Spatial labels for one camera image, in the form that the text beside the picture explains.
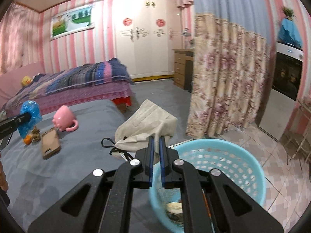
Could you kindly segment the person left hand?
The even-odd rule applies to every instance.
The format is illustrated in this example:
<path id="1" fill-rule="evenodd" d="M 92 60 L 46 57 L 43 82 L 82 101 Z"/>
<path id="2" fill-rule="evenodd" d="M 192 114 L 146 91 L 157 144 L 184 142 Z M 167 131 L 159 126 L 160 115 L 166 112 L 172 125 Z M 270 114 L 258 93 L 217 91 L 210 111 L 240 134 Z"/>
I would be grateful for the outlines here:
<path id="1" fill-rule="evenodd" d="M 8 182 L 6 180 L 2 162 L 0 162 L 0 188 L 3 191 L 8 191 Z"/>

